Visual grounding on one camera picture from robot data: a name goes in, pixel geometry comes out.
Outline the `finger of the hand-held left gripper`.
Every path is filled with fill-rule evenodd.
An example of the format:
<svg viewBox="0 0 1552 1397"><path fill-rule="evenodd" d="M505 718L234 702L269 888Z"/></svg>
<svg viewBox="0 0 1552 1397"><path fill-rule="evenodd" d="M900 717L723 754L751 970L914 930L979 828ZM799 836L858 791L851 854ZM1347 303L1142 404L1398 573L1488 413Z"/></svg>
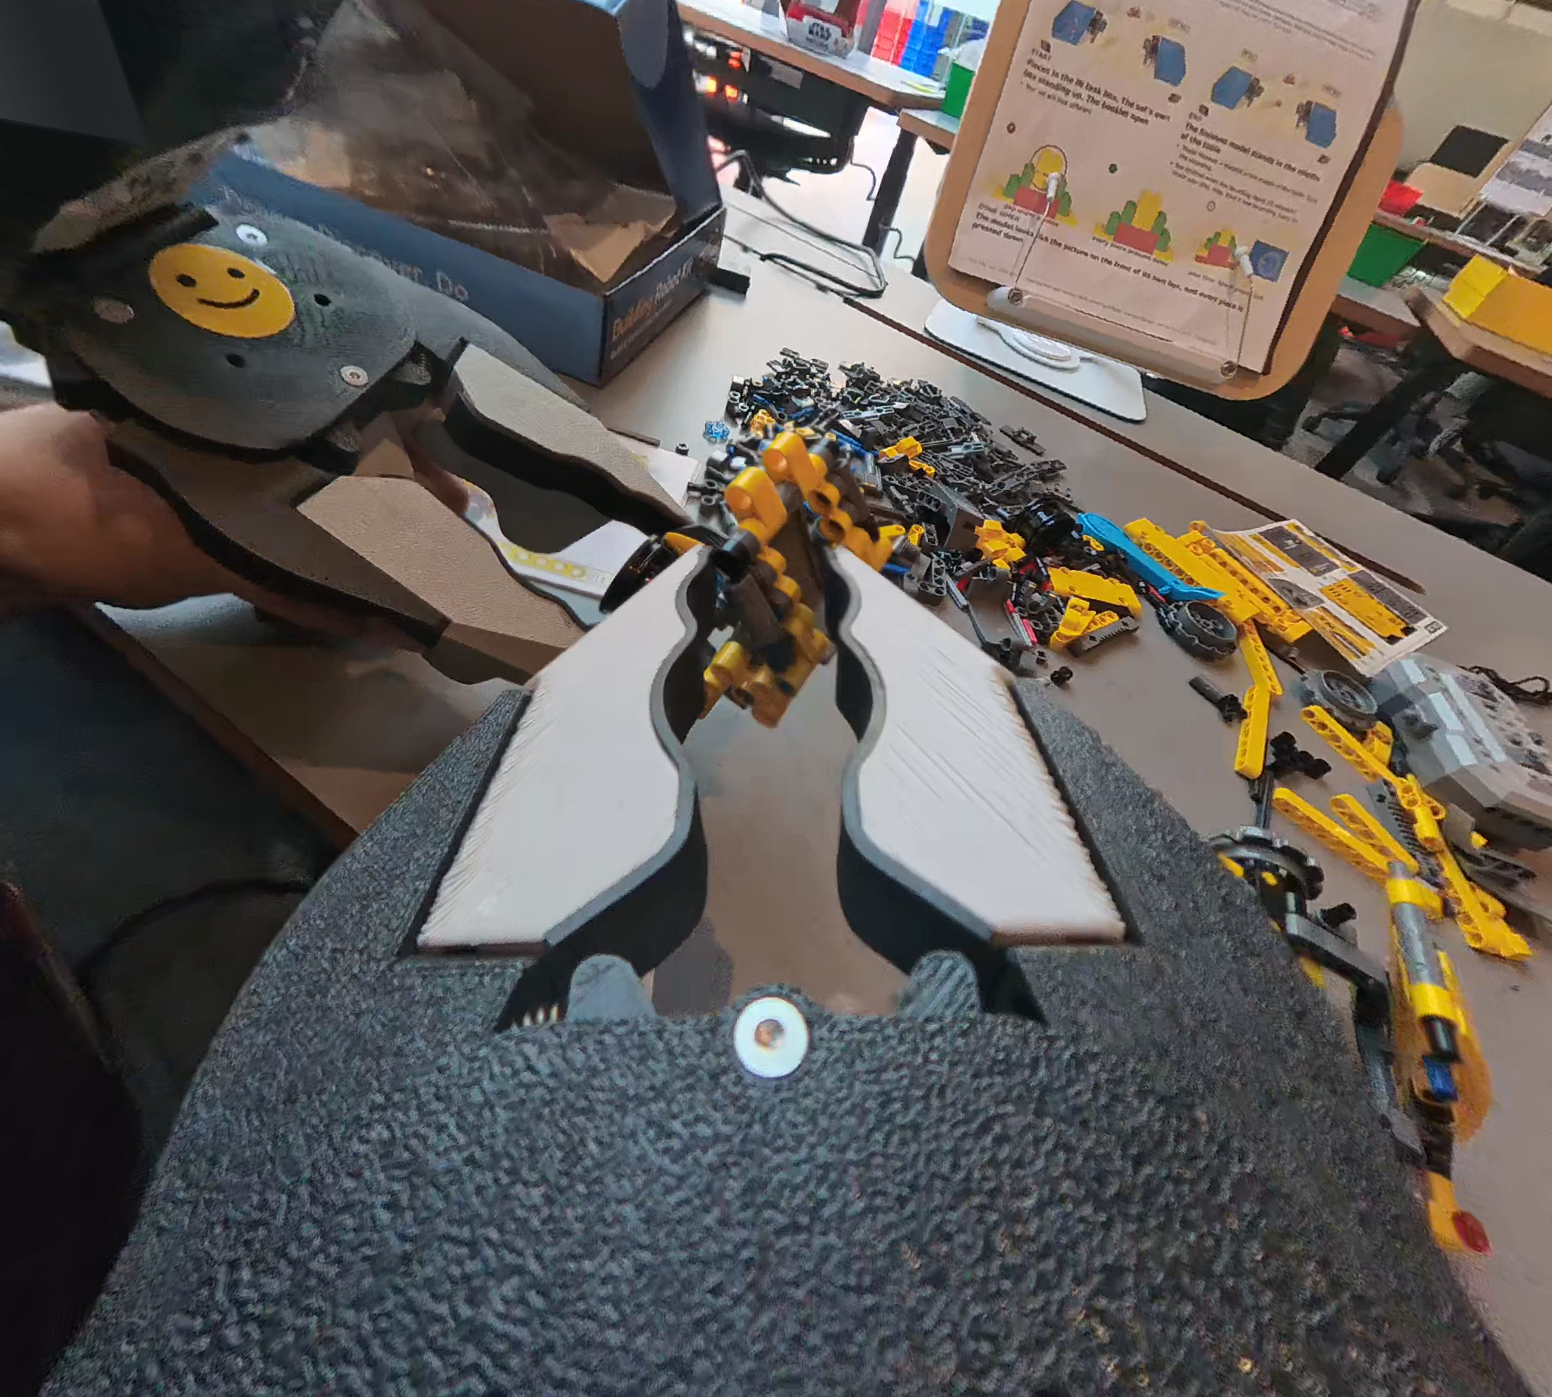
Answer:
<svg viewBox="0 0 1552 1397"><path fill-rule="evenodd" d="M298 511L386 587L405 623L431 628L428 662L458 681L525 683L586 637L571 611L521 582L416 479L342 476Z"/></svg>
<svg viewBox="0 0 1552 1397"><path fill-rule="evenodd" d="M691 524L654 477L559 379L466 345L437 404L413 426L429 472L486 493L508 537L584 537L609 526L670 534Z"/></svg>

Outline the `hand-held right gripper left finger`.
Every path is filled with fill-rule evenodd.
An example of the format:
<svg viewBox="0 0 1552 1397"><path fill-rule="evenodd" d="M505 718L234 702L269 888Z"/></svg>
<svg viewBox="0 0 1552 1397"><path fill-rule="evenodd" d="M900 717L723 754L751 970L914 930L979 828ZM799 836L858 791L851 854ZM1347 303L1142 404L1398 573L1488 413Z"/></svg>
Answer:
<svg viewBox="0 0 1552 1397"><path fill-rule="evenodd" d="M706 579L706 548L680 555L534 676L437 883L421 953L555 953L677 851L693 797L668 686L698 644Z"/></svg>

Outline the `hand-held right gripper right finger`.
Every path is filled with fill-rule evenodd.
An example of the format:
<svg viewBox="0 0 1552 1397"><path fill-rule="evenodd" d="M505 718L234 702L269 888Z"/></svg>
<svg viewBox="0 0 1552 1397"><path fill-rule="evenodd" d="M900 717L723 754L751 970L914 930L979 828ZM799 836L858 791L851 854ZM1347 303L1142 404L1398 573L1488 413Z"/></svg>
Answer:
<svg viewBox="0 0 1552 1397"><path fill-rule="evenodd" d="M838 893L872 948L1115 946L1121 904L1014 675L854 553L827 573L841 778Z"/></svg>

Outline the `white instruction booklet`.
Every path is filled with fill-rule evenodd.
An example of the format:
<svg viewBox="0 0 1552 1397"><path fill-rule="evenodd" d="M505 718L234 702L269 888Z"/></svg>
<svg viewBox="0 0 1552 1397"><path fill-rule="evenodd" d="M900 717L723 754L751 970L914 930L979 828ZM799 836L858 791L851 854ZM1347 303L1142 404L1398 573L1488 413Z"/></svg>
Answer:
<svg viewBox="0 0 1552 1397"><path fill-rule="evenodd" d="M649 476L689 513L689 490L701 482L707 463L677 448L662 447L657 438L610 430L610 437L628 447ZM533 579L541 587L601 600L628 560L651 539L630 523L612 521L567 547L546 553L512 540L495 511L492 497L474 482L465 482L468 492L466 519L500 553L516 576Z"/></svg>

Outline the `yellow brick arm with piston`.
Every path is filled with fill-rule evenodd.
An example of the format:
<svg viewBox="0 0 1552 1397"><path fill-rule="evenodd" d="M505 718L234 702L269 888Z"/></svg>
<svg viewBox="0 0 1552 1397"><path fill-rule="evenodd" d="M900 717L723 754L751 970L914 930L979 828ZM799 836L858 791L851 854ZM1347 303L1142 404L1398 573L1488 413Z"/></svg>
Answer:
<svg viewBox="0 0 1552 1397"><path fill-rule="evenodd" d="M832 561L848 555L883 574L906 531L874 511L850 437L786 424L753 455L723 492L730 529L712 545L725 641L706 668L704 715L733 702L775 728L833 655Z"/></svg>

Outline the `yellow black brick vehicle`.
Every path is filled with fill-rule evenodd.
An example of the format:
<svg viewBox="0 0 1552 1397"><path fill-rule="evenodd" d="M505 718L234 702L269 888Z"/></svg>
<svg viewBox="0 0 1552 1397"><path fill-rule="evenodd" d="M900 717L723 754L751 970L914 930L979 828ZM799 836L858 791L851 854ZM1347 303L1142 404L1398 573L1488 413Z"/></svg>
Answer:
<svg viewBox="0 0 1552 1397"><path fill-rule="evenodd" d="M1456 1184L1461 1143L1483 1127L1493 1080L1454 964L1438 941L1444 903L1399 849L1375 849L1347 830L1347 864L1385 894L1388 959L1356 940L1356 911L1315 906L1325 873L1304 849L1267 827L1242 825L1210 839L1218 862L1249 883L1307 975L1349 987L1357 1051L1377 1113L1399 1158L1420 1177L1436 1244L1488 1257L1483 1221L1465 1210Z"/></svg>

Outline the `grey desk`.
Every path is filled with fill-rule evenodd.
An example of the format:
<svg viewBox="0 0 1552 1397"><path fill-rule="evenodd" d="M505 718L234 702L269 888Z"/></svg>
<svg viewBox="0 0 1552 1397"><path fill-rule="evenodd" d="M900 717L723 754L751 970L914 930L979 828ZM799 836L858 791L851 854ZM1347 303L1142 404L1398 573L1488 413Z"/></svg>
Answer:
<svg viewBox="0 0 1552 1397"><path fill-rule="evenodd" d="M1365 492L1155 401L1141 427L1108 422L1008 383L925 341L932 293L908 327L761 270L749 296L698 303L596 395L610 424L670 448L693 440L728 393L780 351L883 375L927 379L995 424L1031 430L1065 461L1077 502L1170 532L1195 521L1247 531L1291 516L1394 578L1446 623L1441 652L1522 679L1550 676L1550 586ZM337 846L371 825L504 683L460 684L415 655L276 639L222 595L159 611L88 611L88 629L238 760L266 776ZM1194 665L1149 626L1100 650L1061 694L1194 828L1239 825L1249 799L1229 768L1226 728L1191 694ZM780 729L720 708L691 738L709 776L709 924L657 974L673 1008L723 1004L731 990L791 983L843 1011L880 1011L900 975L845 928L833 864L851 734L828 689L804 692ZM1514 966L1448 936L1493 1079L1485 1129L1457 1160L1461 1202L1491 1255L1446 1255L1504 1352L1550 1394L1550 925Z"/></svg>

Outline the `person's left hand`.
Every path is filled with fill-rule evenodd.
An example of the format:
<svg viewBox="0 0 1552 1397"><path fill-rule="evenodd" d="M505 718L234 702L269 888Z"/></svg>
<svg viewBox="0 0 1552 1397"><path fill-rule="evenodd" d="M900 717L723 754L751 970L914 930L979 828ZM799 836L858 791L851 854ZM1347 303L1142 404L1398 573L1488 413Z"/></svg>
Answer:
<svg viewBox="0 0 1552 1397"><path fill-rule="evenodd" d="M224 569L153 489L111 463L88 414L54 403L4 411L4 620L96 605L153 611L227 594L318 634L379 632L369 620L263 592Z"/></svg>

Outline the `blue cardboard kit box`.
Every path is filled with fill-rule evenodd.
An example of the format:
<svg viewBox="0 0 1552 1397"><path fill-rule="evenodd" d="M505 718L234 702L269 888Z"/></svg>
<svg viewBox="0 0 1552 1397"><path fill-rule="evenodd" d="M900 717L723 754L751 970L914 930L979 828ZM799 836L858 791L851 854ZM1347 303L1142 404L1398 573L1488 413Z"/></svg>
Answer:
<svg viewBox="0 0 1552 1397"><path fill-rule="evenodd" d="M424 12L534 104L539 130L618 180L668 193L683 230L602 293L542 277L264 165L213 173L232 206L305 223L494 320L555 374L615 379L707 290L727 210L677 0L376 0Z"/></svg>

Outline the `clear plastic bags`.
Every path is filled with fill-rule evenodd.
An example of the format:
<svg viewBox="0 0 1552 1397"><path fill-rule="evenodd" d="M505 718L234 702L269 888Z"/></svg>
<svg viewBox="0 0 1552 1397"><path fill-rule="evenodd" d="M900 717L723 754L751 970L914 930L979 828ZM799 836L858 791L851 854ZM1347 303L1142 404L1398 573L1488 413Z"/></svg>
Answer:
<svg viewBox="0 0 1552 1397"><path fill-rule="evenodd" d="M421 230L601 295L685 230L673 196L586 162L534 102L424 10L348 0L259 162Z"/></svg>

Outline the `loose grey wheel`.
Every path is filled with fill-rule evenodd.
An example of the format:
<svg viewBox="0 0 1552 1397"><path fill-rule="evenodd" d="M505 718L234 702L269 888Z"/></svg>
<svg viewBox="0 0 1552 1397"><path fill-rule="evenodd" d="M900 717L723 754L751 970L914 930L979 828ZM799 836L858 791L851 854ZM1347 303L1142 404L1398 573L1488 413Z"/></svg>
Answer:
<svg viewBox="0 0 1552 1397"><path fill-rule="evenodd" d="M1364 739L1381 720L1368 683L1341 670L1305 670L1294 684L1304 707L1320 707L1343 728Z"/></svg>
<svg viewBox="0 0 1552 1397"><path fill-rule="evenodd" d="M1231 658L1241 647L1239 628L1210 600L1170 600L1158 608L1158 621L1174 644L1202 662Z"/></svg>

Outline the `pile of loose building bricks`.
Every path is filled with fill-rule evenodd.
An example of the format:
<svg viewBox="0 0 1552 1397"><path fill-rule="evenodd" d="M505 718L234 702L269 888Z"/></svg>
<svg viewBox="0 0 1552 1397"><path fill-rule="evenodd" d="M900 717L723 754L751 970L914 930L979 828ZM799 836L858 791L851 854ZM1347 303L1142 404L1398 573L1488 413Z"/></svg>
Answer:
<svg viewBox="0 0 1552 1397"><path fill-rule="evenodd" d="M780 430L812 450L835 442L858 503L895 544L883 576L1016 675L1061 687L1074 660L1134 636L1163 605L1155 581L1086 531L1066 464L1035 434L864 362L832 367L785 350L761 375L735 379L709 424L715 455L693 510L712 514Z"/></svg>

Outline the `black office chair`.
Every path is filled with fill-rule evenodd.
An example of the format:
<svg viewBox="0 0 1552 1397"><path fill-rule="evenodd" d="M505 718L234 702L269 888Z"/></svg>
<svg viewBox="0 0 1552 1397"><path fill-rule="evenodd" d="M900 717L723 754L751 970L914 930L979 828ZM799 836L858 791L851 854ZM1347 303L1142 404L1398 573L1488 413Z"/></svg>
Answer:
<svg viewBox="0 0 1552 1397"><path fill-rule="evenodd" d="M835 177L853 165L871 101L840 83L691 28L686 33L709 139L736 170L735 186L767 199L793 173Z"/></svg>

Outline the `row of red blue bins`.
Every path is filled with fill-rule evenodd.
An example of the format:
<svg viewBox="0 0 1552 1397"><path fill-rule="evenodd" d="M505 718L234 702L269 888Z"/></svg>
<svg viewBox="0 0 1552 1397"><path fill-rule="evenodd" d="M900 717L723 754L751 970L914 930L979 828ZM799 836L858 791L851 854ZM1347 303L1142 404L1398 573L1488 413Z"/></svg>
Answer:
<svg viewBox="0 0 1552 1397"><path fill-rule="evenodd" d="M945 86L961 46L984 39L990 23L930 0L887 0L869 55Z"/></svg>

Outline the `printed paper sheets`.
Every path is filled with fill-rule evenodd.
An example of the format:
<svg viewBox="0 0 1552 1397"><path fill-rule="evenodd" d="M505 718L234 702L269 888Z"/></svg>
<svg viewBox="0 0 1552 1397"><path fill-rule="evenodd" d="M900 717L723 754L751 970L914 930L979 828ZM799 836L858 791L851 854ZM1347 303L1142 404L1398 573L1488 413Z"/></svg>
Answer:
<svg viewBox="0 0 1552 1397"><path fill-rule="evenodd" d="M1257 400L1309 359L1402 144L1422 0L1003 0L925 243L942 298Z"/></svg>

